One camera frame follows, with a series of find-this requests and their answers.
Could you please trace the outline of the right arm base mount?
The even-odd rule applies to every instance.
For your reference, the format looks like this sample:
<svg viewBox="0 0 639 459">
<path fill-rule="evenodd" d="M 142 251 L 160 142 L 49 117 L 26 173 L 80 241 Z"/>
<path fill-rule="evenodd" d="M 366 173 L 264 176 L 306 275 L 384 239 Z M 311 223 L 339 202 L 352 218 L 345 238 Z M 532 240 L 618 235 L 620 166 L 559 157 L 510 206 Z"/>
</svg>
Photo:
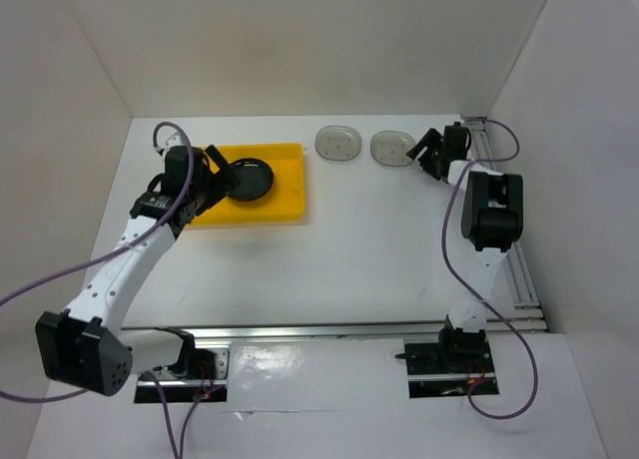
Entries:
<svg viewBox="0 0 639 459">
<path fill-rule="evenodd" d="M 499 386 L 488 344 L 478 354 L 444 353 L 437 343 L 406 343 L 394 356 L 405 365 L 410 399 L 497 395 Z"/>
</svg>

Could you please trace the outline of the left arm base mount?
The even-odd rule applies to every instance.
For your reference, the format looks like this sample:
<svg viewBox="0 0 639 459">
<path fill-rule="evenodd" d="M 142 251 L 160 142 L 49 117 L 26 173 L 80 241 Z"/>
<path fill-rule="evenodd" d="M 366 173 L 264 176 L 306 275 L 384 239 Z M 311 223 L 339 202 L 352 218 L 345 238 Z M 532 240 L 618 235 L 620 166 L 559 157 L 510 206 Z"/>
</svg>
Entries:
<svg viewBox="0 0 639 459">
<path fill-rule="evenodd" d="M 208 403 L 224 403 L 228 399 L 228 374 L 230 347 L 214 345 L 198 347 L 195 358 L 186 372 L 178 372 L 170 366 L 155 366 L 139 376 L 135 404 L 159 404 L 160 393 L 151 377 L 162 386 L 169 404 L 187 404 L 196 399 Z"/>
</svg>

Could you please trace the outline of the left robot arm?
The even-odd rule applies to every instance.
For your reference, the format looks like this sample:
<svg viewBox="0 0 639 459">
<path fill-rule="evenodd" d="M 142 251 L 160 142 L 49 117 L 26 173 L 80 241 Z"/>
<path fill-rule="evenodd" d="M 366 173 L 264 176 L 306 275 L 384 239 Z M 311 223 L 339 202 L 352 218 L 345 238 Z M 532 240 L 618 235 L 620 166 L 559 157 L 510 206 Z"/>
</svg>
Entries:
<svg viewBox="0 0 639 459">
<path fill-rule="evenodd" d="M 46 376 L 105 396 L 131 375 L 164 368 L 176 378 L 209 356 L 193 334 L 176 327 L 123 332 L 127 312 L 159 259 L 183 229 L 238 184 L 214 146 L 172 147 L 165 169 L 135 201 L 115 249 L 86 288 L 60 313 L 44 312 L 35 325 Z"/>
</svg>

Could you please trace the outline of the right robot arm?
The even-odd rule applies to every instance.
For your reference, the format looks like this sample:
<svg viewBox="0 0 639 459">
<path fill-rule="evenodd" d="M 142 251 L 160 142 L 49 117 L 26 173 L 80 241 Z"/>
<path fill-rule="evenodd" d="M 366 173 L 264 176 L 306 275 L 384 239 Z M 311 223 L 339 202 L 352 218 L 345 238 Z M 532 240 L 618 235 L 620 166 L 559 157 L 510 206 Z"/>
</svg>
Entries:
<svg viewBox="0 0 639 459">
<path fill-rule="evenodd" d="M 305 221 L 226 229 L 205 271 L 211 321 L 230 325 L 444 323 L 435 358 L 459 370 L 483 344 L 494 278 L 523 230 L 523 181 L 468 158 L 469 130 L 431 130 L 401 157 L 311 165 Z"/>
</svg>

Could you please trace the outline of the clear glass plate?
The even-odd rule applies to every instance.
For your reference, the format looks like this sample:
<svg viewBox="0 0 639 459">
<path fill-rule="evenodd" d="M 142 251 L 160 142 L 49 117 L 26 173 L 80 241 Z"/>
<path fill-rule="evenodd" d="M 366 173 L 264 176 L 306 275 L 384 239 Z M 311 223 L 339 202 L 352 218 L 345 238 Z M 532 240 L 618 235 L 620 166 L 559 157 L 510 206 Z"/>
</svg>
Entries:
<svg viewBox="0 0 639 459">
<path fill-rule="evenodd" d="M 402 168 L 413 162 L 408 153 L 415 146 L 415 139 L 407 133 L 381 131 L 370 140 L 370 154 L 382 166 Z"/>
<path fill-rule="evenodd" d="M 355 159 L 362 146 L 360 133 L 348 126 L 331 125 L 321 128 L 315 140 L 315 150 L 329 161 L 347 162 Z"/>
</svg>

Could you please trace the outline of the black plate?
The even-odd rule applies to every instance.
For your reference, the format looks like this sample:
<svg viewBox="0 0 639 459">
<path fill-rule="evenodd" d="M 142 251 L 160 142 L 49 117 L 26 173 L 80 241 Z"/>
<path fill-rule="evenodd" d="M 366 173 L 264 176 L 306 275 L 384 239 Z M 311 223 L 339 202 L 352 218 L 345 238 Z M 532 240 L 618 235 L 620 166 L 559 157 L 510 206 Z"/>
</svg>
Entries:
<svg viewBox="0 0 639 459">
<path fill-rule="evenodd" d="M 253 202 L 264 197 L 275 183 L 273 169 L 263 160 L 244 158 L 230 163 L 239 183 L 229 197 L 238 202 Z"/>
</svg>

